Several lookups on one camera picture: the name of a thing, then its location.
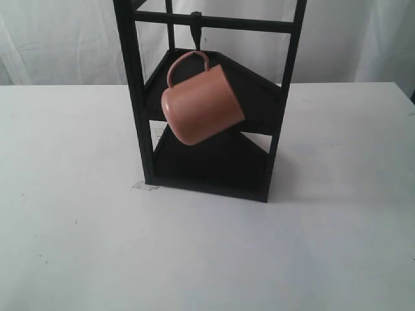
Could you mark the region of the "pink ceramic mug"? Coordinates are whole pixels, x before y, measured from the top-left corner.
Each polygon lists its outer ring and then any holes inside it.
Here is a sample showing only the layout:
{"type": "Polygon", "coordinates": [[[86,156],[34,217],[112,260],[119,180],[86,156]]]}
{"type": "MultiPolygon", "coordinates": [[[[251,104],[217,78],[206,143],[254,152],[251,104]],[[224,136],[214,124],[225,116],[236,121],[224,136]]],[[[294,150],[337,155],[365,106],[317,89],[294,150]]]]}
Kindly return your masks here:
{"type": "Polygon", "coordinates": [[[189,51],[170,66],[161,107],[173,134],[187,146],[196,145],[246,119],[222,66],[211,67],[208,56],[201,51],[189,51]],[[193,55],[203,59],[204,71],[173,84],[174,70],[193,55]]]}

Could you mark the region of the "black two-tier shelf rack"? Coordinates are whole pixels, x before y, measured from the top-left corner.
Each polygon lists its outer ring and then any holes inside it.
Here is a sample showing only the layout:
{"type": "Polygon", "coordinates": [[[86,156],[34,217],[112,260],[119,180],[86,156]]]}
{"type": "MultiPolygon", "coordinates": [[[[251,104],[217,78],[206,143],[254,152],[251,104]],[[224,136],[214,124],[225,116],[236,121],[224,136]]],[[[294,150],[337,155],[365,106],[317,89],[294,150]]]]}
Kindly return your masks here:
{"type": "MultiPolygon", "coordinates": [[[[186,190],[268,200],[281,125],[291,84],[293,67],[306,9],[298,1],[292,21],[267,21],[203,16],[204,27],[286,33],[290,43],[281,85],[217,51],[203,51],[209,65],[221,65],[246,119],[194,146],[186,146],[169,125],[157,145],[152,144],[151,121],[164,121],[161,95],[167,89],[167,73],[179,57],[196,51],[190,30],[190,14],[175,14],[167,1],[164,12],[141,10],[141,1],[115,1],[121,51],[130,92],[145,181],[186,190]],[[169,48],[148,80],[143,78],[136,23],[167,26],[169,48]]],[[[193,55],[174,70],[172,82],[183,82],[204,69],[204,61],[193,55]]]]}

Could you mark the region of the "clear tape piece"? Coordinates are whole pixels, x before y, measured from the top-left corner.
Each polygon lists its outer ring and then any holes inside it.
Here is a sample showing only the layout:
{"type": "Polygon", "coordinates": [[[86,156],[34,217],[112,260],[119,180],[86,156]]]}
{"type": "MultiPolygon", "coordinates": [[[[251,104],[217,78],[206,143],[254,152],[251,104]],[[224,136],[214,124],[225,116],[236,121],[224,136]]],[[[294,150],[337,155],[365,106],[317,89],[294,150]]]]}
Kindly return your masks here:
{"type": "Polygon", "coordinates": [[[138,181],[134,185],[132,185],[133,189],[139,189],[139,190],[146,190],[146,191],[152,191],[152,190],[158,190],[158,186],[156,185],[147,185],[144,181],[138,181]]]}

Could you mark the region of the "white backdrop curtain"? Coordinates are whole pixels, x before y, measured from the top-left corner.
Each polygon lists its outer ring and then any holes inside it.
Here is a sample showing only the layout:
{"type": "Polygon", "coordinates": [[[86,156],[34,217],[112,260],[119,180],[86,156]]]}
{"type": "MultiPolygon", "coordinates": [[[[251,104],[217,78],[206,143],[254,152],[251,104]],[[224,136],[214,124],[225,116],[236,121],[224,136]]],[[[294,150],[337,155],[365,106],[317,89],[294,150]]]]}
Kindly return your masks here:
{"type": "MultiPolygon", "coordinates": [[[[204,28],[202,48],[281,82],[289,36],[204,28]]],[[[309,1],[292,80],[414,90],[413,1],[309,1]]],[[[1,83],[125,84],[111,1],[2,1],[1,83]]]]}

